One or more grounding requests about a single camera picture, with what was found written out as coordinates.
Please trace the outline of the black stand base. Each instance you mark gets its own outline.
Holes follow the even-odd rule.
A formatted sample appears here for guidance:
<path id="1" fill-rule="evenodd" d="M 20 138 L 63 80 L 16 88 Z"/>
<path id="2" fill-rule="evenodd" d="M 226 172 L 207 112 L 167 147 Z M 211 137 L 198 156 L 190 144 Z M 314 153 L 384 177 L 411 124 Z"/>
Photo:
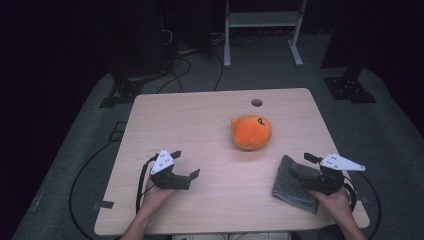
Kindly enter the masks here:
<path id="1" fill-rule="evenodd" d="M 105 97 L 100 108 L 112 108 L 117 104 L 133 103 L 135 98 L 141 94 L 145 81 L 129 80 L 123 72 L 112 72 L 113 86 L 109 95 Z"/>
<path id="2" fill-rule="evenodd" d="M 326 77 L 324 82 L 334 100 L 349 100 L 354 104 L 375 103 L 372 94 L 366 91 L 358 78 L 362 67 L 348 67 L 342 76 Z"/>

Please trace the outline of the dark equipment cabinet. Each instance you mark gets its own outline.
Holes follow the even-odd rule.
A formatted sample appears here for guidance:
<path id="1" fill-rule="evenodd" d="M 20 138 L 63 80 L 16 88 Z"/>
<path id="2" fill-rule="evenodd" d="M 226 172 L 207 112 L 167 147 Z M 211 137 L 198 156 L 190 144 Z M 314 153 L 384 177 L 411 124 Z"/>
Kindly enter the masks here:
<path id="1" fill-rule="evenodd" d="M 109 69 L 126 78 L 129 73 L 163 75 L 170 69 L 159 21 L 159 0 L 104 0 L 115 47 Z"/>

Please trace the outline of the grey towel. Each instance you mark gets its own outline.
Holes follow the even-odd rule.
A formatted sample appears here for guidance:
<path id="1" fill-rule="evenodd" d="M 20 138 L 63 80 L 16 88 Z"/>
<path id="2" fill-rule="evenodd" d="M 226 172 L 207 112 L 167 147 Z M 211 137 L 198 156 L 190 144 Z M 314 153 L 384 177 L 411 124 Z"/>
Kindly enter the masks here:
<path id="1" fill-rule="evenodd" d="M 289 174 L 290 169 L 304 172 L 307 176 L 317 176 L 319 173 L 317 169 L 299 164 L 291 157 L 284 155 L 277 170 L 272 196 L 294 207 L 317 214 L 318 200 Z"/>

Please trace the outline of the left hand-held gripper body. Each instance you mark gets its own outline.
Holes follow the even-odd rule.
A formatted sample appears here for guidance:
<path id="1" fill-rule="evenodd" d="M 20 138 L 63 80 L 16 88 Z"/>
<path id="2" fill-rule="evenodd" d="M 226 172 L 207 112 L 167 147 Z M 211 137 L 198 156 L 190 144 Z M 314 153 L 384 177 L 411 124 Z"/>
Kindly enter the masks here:
<path id="1" fill-rule="evenodd" d="M 161 189 L 188 190 L 191 184 L 189 175 L 177 175 L 173 172 L 176 159 L 170 154 L 166 149 L 160 150 L 150 170 L 150 178 Z"/>

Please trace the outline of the white metal stand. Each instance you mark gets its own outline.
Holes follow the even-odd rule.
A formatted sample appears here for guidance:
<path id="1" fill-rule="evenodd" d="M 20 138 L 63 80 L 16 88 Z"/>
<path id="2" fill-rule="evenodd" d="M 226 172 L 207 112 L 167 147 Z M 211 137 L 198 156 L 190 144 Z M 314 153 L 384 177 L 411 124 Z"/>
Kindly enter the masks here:
<path id="1" fill-rule="evenodd" d="M 294 33 L 288 40 L 294 63 L 297 67 L 304 65 L 297 49 L 297 42 L 305 14 L 308 0 L 301 0 L 298 11 L 283 12 L 241 12 L 232 13 L 229 10 L 230 1 L 226 0 L 223 66 L 231 67 L 230 30 L 233 28 L 266 28 L 266 27 L 293 27 Z"/>

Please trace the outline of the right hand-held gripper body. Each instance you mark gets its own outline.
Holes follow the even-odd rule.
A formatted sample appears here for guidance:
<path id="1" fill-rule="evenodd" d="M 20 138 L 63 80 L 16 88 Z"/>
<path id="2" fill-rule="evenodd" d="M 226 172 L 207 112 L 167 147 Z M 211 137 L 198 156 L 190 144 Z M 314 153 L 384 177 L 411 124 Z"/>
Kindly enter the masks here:
<path id="1" fill-rule="evenodd" d="M 301 186 L 304 189 L 317 191 L 326 195 L 337 192 L 344 185 L 344 171 L 366 170 L 364 165 L 360 165 L 336 153 L 330 153 L 318 164 L 320 172 L 317 176 L 308 176 Z"/>

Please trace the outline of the person's right hand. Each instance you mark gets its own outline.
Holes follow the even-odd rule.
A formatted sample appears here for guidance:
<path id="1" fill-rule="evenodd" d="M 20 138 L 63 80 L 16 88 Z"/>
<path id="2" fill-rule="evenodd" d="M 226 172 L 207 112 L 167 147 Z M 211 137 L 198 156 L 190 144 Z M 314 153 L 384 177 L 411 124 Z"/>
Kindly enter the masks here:
<path id="1" fill-rule="evenodd" d="M 309 190 L 309 193 L 324 206 L 338 225 L 348 225 L 355 222 L 350 208 L 348 192 L 344 187 L 331 195 L 311 190 Z"/>

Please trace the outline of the orange plush toy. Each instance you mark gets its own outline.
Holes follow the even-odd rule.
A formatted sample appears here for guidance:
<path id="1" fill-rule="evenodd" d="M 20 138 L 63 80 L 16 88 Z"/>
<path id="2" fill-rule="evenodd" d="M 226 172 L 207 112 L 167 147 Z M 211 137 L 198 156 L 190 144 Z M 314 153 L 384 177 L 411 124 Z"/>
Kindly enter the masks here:
<path id="1" fill-rule="evenodd" d="M 231 133 L 239 148 L 253 151 L 264 147 L 270 141 L 272 125 L 262 116 L 243 115 L 231 119 Z"/>

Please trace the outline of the person's left hand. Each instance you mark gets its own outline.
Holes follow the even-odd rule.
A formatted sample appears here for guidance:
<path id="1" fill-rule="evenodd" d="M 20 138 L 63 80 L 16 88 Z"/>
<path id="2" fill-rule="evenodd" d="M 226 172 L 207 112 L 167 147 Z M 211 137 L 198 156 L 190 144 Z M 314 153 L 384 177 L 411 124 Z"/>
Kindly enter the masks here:
<path id="1" fill-rule="evenodd" d="M 161 189 L 155 186 L 153 182 L 148 181 L 140 212 L 152 216 L 174 193 L 175 190 L 173 189 Z"/>

